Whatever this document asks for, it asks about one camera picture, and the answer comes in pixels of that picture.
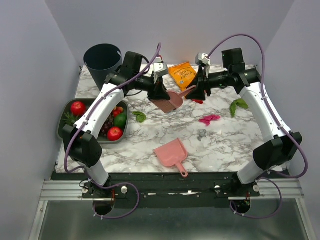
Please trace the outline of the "red paper scrap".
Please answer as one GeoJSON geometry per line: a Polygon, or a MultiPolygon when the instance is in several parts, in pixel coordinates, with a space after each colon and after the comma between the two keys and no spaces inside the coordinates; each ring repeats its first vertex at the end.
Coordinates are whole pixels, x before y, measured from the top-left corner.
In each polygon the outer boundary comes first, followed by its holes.
{"type": "Polygon", "coordinates": [[[192,101],[201,105],[204,103],[202,100],[198,100],[198,99],[192,99],[192,101]]]}

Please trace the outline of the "pink hand brush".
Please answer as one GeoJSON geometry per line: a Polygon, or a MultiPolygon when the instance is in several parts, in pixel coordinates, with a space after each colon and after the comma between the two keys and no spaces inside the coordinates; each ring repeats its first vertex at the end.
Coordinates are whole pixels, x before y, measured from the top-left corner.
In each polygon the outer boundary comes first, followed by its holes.
{"type": "Polygon", "coordinates": [[[176,92],[173,90],[168,90],[167,93],[170,96],[169,100],[151,100],[151,102],[158,107],[163,113],[167,114],[173,110],[176,110],[180,108],[184,100],[183,98],[188,95],[190,92],[192,92],[196,88],[195,85],[187,88],[186,90],[182,92],[176,92]]]}

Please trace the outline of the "green paper scrap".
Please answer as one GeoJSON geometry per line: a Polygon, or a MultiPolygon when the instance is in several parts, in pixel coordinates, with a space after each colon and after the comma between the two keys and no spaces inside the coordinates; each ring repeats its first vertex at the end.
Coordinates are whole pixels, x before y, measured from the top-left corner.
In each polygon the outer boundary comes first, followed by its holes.
{"type": "Polygon", "coordinates": [[[234,100],[229,106],[229,112],[230,112],[231,118],[235,117],[237,107],[245,109],[245,110],[247,110],[249,108],[247,103],[242,98],[234,100]]]}
{"type": "Polygon", "coordinates": [[[141,111],[133,111],[132,114],[135,115],[138,123],[143,123],[147,119],[146,115],[141,111]]]}

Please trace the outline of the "magenta paper scrap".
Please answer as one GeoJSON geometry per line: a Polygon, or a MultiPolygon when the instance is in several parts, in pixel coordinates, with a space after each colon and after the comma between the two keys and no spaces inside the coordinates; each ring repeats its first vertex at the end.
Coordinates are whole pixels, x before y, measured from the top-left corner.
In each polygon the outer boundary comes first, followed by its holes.
{"type": "Polygon", "coordinates": [[[212,115],[203,116],[198,121],[200,123],[205,124],[206,126],[209,126],[212,121],[218,121],[220,118],[221,117],[219,115],[212,114],[212,115]]]}

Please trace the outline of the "grey paper scrap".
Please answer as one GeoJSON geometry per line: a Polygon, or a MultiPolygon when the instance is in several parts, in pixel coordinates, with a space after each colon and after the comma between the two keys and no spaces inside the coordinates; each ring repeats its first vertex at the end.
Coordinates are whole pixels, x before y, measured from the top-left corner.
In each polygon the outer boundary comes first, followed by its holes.
{"type": "Polygon", "coordinates": [[[209,135],[209,132],[207,130],[200,129],[197,131],[197,140],[201,142],[202,139],[208,137],[208,135],[209,135]]]}

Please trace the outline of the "pink dustpan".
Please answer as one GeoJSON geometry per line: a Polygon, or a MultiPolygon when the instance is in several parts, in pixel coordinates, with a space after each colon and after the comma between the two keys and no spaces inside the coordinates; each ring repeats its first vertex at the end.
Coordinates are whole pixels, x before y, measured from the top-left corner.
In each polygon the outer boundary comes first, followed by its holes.
{"type": "Polygon", "coordinates": [[[179,138],[154,149],[153,152],[164,167],[176,166],[183,178],[188,177],[188,172],[183,166],[188,152],[179,138]]]}

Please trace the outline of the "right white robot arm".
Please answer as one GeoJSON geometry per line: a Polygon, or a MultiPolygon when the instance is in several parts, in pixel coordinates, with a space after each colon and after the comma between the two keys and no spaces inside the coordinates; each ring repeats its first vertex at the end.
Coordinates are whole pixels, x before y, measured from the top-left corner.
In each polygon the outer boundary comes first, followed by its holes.
{"type": "Polygon", "coordinates": [[[261,84],[261,75],[252,68],[246,69],[241,48],[222,52],[224,71],[211,73],[211,61],[206,53],[195,59],[198,72],[189,84],[194,87],[186,96],[188,100],[206,100],[212,89],[233,87],[248,105],[262,134],[263,145],[253,151],[253,159],[233,176],[230,191],[241,196],[265,171],[289,162],[302,143],[302,135],[292,132],[282,120],[261,84]]]}

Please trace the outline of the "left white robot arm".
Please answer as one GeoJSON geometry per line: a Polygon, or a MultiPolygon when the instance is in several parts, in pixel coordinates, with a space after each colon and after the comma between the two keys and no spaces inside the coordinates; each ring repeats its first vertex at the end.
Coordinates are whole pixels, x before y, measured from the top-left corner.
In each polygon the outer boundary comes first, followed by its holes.
{"type": "Polygon", "coordinates": [[[144,69],[141,69],[142,58],[141,54],[127,52],[122,65],[106,76],[98,97],[87,112],[72,126],[65,125],[62,130],[64,158],[78,163],[78,167],[95,183],[93,191],[101,198],[107,197],[111,191],[107,182],[109,173],[101,162],[102,147],[98,143],[107,118],[131,90],[147,92],[149,100],[170,99],[163,84],[168,67],[159,52],[155,52],[144,69]]]}

